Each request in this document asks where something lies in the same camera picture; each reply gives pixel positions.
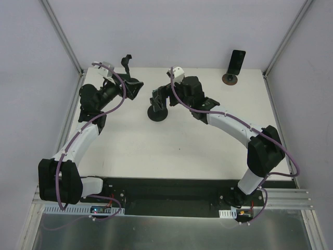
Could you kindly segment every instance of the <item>metal frame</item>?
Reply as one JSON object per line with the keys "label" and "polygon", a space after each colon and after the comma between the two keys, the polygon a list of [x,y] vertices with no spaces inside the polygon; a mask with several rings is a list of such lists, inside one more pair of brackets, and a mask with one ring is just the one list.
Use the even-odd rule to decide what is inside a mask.
{"label": "metal frame", "polygon": [[[267,93],[268,93],[268,97],[270,99],[271,107],[272,107],[272,110],[273,110],[273,115],[274,115],[274,118],[275,118],[275,121],[276,121],[277,131],[279,132],[279,135],[280,135],[281,143],[282,143],[283,147],[288,149],[288,147],[286,145],[285,138],[284,138],[283,133],[282,133],[279,114],[278,114],[278,111],[276,109],[276,105],[275,105],[274,98],[273,98],[273,95],[272,95],[272,92],[271,92],[271,89],[270,89],[268,78],[265,77],[264,75],[263,75],[263,78],[264,78],[264,82],[265,82],[265,85],[266,85],[266,90],[267,90]],[[293,166],[293,164],[291,163],[291,160],[288,158],[288,156],[286,156],[286,160],[287,160],[287,165],[288,165],[290,173],[294,174],[296,172],[296,168]],[[299,187],[298,179],[297,178],[292,178],[292,179],[294,180],[296,186]]]}
{"label": "metal frame", "polygon": [[60,40],[61,44],[63,45],[63,48],[67,52],[67,55],[71,59],[73,65],[75,66],[78,73],[82,74],[83,69],[80,65],[80,62],[79,62],[78,58],[76,57],[76,55],[72,49],[72,46],[68,42],[68,39],[67,39],[50,3],[48,2],[48,0],[40,0],[40,3],[43,6],[47,16],[49,17],[50,23],[52,24],[53,28],[55,29],[55,31],[59,37],[59,40]]}
{"label": "metal frame", "polygon": [[281,53],[285,49],[286,45],[288,44],[291,36],[294,34],[296,28],[299,26],[300,22],[302,21],[305,14],[309,11],[309,9],[310,9],[311,5],[314,3],[314,1],[315,0],[306,0],[304,2],[303,6],[301,7],[299,12],[297,13],[294,21],[292,22],[290,28],[288,29],[286,35],[283,37],[277,51],[274,53],[273,58],[270,61],[270,63],[268,64],[267,69],[264,71],[264,76],[265,77],[267,77],[269,75],[270,71],[274,67],[274,65],[275,65],[276,61],[278,60],[279,56],[281,55]]}
{"label": "metal frame", "polygon": [[[277,51],[275,52],[272,60],[270,61],[267,69],[264,71],[263,78],[266,84],[268,96],[271,101],[274,117],[277,122],[277,127],[279,130],[279,134],[281,135],[281,141],[283,145],[285,146],[285,140],[283,138],[283,134],[281,132],[281,127],[279,123],[279,116],[274,104],[274,100],[272,97],[272,94],[270,92],[269,83],[267,81],[267,76],[271,72],[272,68],[274,67],[275,63],[277,62],[279,56],[283,52],[284,48],[288,44],[288,41],[294,34],[296,28],[299,26],[301,20],[303,19],[304,15],[309,11],[311,5],[313,4],[315,0],[306,0],[301,7],[300,11],[298,12],[297,16],[295,17],[295,20],[293,21],[292,25],[288,29],[286,35],[282,39]],[[61,137],[58,143],[57,149],[60,149],[64,143],[66,142],[66,139],[68,137],[71,123],[75,114],[75,110],[78,104],[79,99],[79,89],[83,85],[84,82],[84,73],[86,73],[86,70],[82,69],[54,11],[52,10],[51,5],[49,4],[48,0],[40,0],[41,5],[43,6],[45,12],[47,13],[49,20],[54,27],[60,42],[62,43],[65,51],[67,52],[68,56],[70,57],[73,65],[75,66],[77,72],[80,74],[80,79],[78,81],[78,84],[75,89],[75,93],[70,105],[70,108],[67,112],[66,122],[63,126],[63,129],[61,131]],[[293,167],[288,161],[288,166],[291,171],[293,171]],[[314,207],[312,205],[312,200],[309,197],[309,192],[307,190],[302,189],[267,189],[268,191],[268,204],[267,209],[296,209],[301,210],[304,218],[304,223],[306,226],[306,230],[308,232],[308,236],[311,242],[311,246],[315,250],[319,249],[328,249],[325,245],[325,242],[323,240],[322,232],[320,230],[316,213],[313,210]],[[42,201],[39,197],[39,187],[37,187],[29,215],[26,221],[26,224],[24,226],[23,234],[21,236],[20,242],[19,242],[19,249],[23,250],[31,250],[33,247],[34,240],[36,238],[37,229],[40,223],[40,219],[42,216],[42,211],[44,211],[45,206],[48,206],[47,204],[54,204],[53,202],[46,202]],[[76,207],[80,206],[87,206],[87,205],[98,205],[98,204],[88,204],[88,203],[78,203],[75,205]]]}

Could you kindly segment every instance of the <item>white table surface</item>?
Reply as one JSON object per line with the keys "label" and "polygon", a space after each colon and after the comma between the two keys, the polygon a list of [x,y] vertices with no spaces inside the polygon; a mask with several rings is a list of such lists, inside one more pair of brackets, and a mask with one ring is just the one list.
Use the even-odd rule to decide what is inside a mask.
{"label": "white table surface", "polygon": [[[108,114],[100,136],[91,144],[79,165],[81,176],[241,179],[247,167],[247,149],[222,130],[196,120],[182,105],[169,107],[162,122],[147,116],[151,92],[168,84],[167,68],[130,68],[131,76],[144,82],[137,98],[126,99]],[[260,70],[242,69],[238,83],[228,86],[221,80],[225,70],[184,69],[185,76],[197,76],[205,95],[220,102],[229,113],[262,127],[276,127],[271,104]],[[123,68],[115,72],[124,73]],[[84,84],[98,89],[103,78],[89,68]],[[116,106],[120,97],[104,111]],[[73,133],[80,113],[76,109]],[[289,173],[286,160],[274,171]],[[290,180],[272,176],[271,180]]]}

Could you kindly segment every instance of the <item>metal sheet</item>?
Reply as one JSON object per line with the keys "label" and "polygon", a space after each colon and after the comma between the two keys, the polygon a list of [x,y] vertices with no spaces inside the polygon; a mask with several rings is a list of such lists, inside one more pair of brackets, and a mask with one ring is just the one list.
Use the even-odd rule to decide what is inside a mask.
{"label": "metal sheet", "polygon": [[[55,228],[78,216],[43,217],[46,227]],[[304,250],[311,246],[300,211],[267,210],[250,226],[233,219],[119,216],[92,222],[83,218],[58,231],[40,227],[33,249]]]}

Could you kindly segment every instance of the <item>cable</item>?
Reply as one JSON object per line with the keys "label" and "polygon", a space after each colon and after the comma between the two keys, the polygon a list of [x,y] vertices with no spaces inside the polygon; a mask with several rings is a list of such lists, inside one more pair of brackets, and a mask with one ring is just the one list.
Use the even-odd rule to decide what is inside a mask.
{"label": "cable", "polygon": [[[121,211],[121,204],[120,204],[120,202],[117,199],[114,199],[114,198],[111,198],[111,197],[99,196],[99,195],[89,195],[89,196],[90,197],[94,197],[94,198],[109,199],[111,201],[116,202],[118,204],[118,206],[119,206],[119,209],[117,210],[117,212],[115,212],[114,214],[112,214],[112,215],[110,215],[110,216],[108,216],[106,218],[103,218],[103,219],[94,218],[97,221],[104,221],[104,220],[107,220],[107,219],[111,219],[112,217],[116,216]],[[40,225],[46,231],[57,231],[57,230],[60,230],[62,228],[68,227],[68,226],[76,223],[77,221],[79,221],[79,220],[81,220],[83,218],[90,218],[90,217],[91,217],[91,215],[80,216],[80,217],[76,218],[75,220],[72,220],[72,221],[68,222],[67,224],[62,225],[62,226],[57,227],[57,228],[47,228],[47,227],[45,227],[44,226],[44,219],[45,219],[45,217],[42,217]],[[42,244],[43,244],[43,233],[40,230],[40,242],[39,242],[38,250],[40,250],[42,248]]]}
{"label": "cable", "polygon": [[111,205],[112,205],[112,200],[110,200],[110,202],[105,207],[109,208],[109,207],[111,207]]}
{"label": "cable", "polygon": [[191,108],[189,106],[187,106],[185,103],[182,102],[182,100],[177,96],[177,93],[176,93],[176,90],[175,90],[175,86],[174,86],[174,83],[173,83],[173,74],[171,74],[170,76],[170,79],[171,79],[171,90],[174,94],[174,96],[176,97],[177,101],[182,104],[185,108],[189,109],[190,111],[192,112],[196,112],[196,113],[203,113],[203,114],[219,114],[219,115],[223,115],[223,116],[228,116],[236,121],[238,121],[239,123],[243,124],[246,128],[254,131],[255,133],[257,133],[258,135],[264,137],[265,139],[269,140],[270,142],[274,143],[276,146],[278,146],[283,152],[285,152],[285,154],[289,157],[289,159],[291,160],[291,162],[294,164],[295,168],[296,168],[296,173],[295,174],[286,174],[286,173],[278,173],[278,172],[271,172],[271,173],[268,173],[266,175],[266,177],[262,180],[262,182],[258,185],[258,186],[261,186],[262,183],[264,183],[267,178],[273,174],[276,174],[276,175],[279,175],[279,176],[286,176],[286,177],[296,177],[296,176],[299,176],[300,174],[300,168],[298,166],[298,164],[296,163],[296,160],[294,159],[294,157],[289,153],[289,151],[284,148],[280,143],[278,143],[276,140],[268,137],[267,135],[263,134],[262,132],[258,131],[257,129],[255,128],[252,128],[250,125],[248,125],[246,122],[244,122],[243,120],[239,119],[238,117],[236,116],[233,116],[229,113],[225,113],[225,112],[222,112],[222,111],[204,111],[204,110],[197,110],[197,109],[194,109],[194,108]]}
{"label": "cable", "polygon": [[[108,216],[106,218],[102,218],[102,219],[95,218],[95,220],[97,220],[97,221],[104,221],[104,220],[111,219],[112,217],[114,217],[118,213],[120,213],[120,211],[121,211],[121,204],[120,204],[120,202],[117,199],[114,199],[114,198],[111,198],[111,197],[99,196],[99,195],[88,195],[88,197],[109,199],[111,201],[116,202],[118,204],[118,206],[119,206],[119,209],[114,214],[112,214],[112,215],[110,215],[110,216]],[[57,230],[60,230],[62,228],[66,228],[66,227],[68,227],[70,225],[73,225],[74,223],[76,223],[77,221],[79,221],[79,220],[81,220],[83,218],[90,218],[90,216],[89,215],[80,216],[80,217],[76,218],[75,220],[72,220],[72,221],[68,222],[67,224],[62,225],[62,226],[57,227],[57,228],[47,228],[47,227],[45,227],[44,223],[43,223],[43,220],[44,220],[44,218],[43,218],[43,220],[41,221],[41,226],[42,226],[43,229],[45,229],[47,231],[57,231]]]}
{"label": "cable", "polygon": [[[123,102],[125,101],[126,99],[126,86],[125,86],[125,83],[123,82],[123,80],[120,78],[120,76],[118,74],[116,74],[111,68],[103,65],[103,64],[98,64],[98,63],[92,63],[93,66],[99,66],[99,67],[102,67],[102,68],[105,68],[107,70],[109,70],[112,74],[114,74],[117,79],[120,81],[121,83],[121,86],[123,88],[123,96],[122,96],[122,99],[120,101],[120,103],[113,109],[107,111],[107,112],[104,112],[104,113],[101,113],[99,114],[98,116],[95,116],[93,119],[91,119],[90,121],[88,121],[82,128],[81,128],[81,132],[90,124],[92,123],[94,120],[98,119],[99,117],[101,116],[105,116],[109,113],[112,113],[114,112],[115,110],[117,110],[122,104]],[[62,203],[61,203],[61,199],[60,199],[60,190],[59,190],[59,173],[60,173],[60,166],[61,166],[61,163],[66,155],[66,153],[68,152],[69,148],[71,147],[71,145],[73,144],[73,142],[75,141],[75,139],[80,135],[80,131],[77,132],[73,138],[70,140],[70,142],[67,144],[66,148],[65,148],[65,152],[63,154],[61,154],[60,156],[60,159],[59,159],[59,162],[58,162],[58,165],[57,165],[57,169],[56,169],[56,196],[57,196],[57,202],[58,202],[58,205],[59,205],[59,208],[64,211],[67,207],[67,204],[65,205],[65,207],[62,206]]]}
{"label": "cable", "polygon": [[257,214],[257,215],[256,215],[251,221],[253,221],[253,220],[255,220],[256,218],[259,217],[259,215],[265,210],[265,208],[266,208],[266,206],[267,206],[267,202],[268,202],[268,192],[267,192],[267,190],[264,189],[264,188],[258,188],[258,190],[264,191],[264,192],[265,192],[265,196],[266,196],[266,198],[265,198],[264,205],[262,206],[260,212],[259,212],[259,213],[258,213],[258,214]]}
{"label": "cable", "polygon": [[253,207],[254,207],[254,202],[251,201],[251,209],[250,209],[251,212],[253,212]]}
{"label": "cable", "polygon": [[237,205],[232,205],[228,200],[224,199],[223,200],[226,204],[228,204],[230,207],[235,207],[237,209],[241,209],[241,206],[237,206]]}

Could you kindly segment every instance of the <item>smartphone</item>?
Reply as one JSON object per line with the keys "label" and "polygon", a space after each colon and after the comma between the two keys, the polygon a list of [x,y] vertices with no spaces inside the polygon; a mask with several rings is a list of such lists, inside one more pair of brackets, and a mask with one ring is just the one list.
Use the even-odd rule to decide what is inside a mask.
{"label": "smartphone", "polygon": [[231,55],[230,64],[228,67],[227,74],[239,75],[241,66],[244,61],[245,51],[234,50]]}

